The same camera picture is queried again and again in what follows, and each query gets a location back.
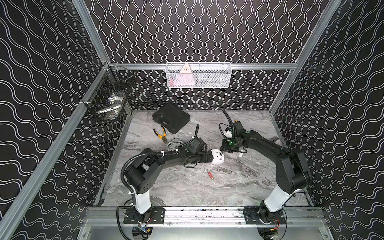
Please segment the white square alarm clock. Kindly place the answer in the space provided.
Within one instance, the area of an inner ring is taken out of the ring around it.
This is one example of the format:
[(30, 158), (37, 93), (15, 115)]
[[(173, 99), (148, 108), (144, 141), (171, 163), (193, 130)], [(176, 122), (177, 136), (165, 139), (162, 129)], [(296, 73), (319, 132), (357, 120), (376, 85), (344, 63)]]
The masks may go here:
[(224, 154), (219, 149), (212, 149), (211, 154), (213, 156), (213, 165), (220, 165), (225, 162)]

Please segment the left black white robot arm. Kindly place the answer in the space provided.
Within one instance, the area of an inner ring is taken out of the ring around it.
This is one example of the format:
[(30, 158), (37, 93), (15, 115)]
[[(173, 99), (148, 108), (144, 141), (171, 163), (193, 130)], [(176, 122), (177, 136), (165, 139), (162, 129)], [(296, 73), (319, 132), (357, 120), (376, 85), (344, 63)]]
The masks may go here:
[(182, 166), (194, 168), (197, 164), (212, 163), (214, 155), (207, 149), (201, 138), (176, 146), (173, 151), (154, 152), (147, 148), (126, 161), (121, 169), (123, 185), (131, 192), (134, 209), (146, 215), (152, 208), (150, 189), (154, 186), (162, 170)]

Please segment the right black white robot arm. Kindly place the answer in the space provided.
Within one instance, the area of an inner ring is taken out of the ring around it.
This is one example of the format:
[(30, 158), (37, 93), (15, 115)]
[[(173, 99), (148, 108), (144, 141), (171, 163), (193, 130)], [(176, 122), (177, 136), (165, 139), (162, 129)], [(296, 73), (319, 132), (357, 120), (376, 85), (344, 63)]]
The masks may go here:
[(258, 216), (267, 222), (284, 208), (290, 197), (313, 182), (307, 158), (303, 151), (280, 146), (256, 131), (241, 130), (237, 133), (226, 128), (220, 151), (245, 153), (252, 149), (271, 160), (276, 167), (277, 185), (271, 194), (260, 203)]

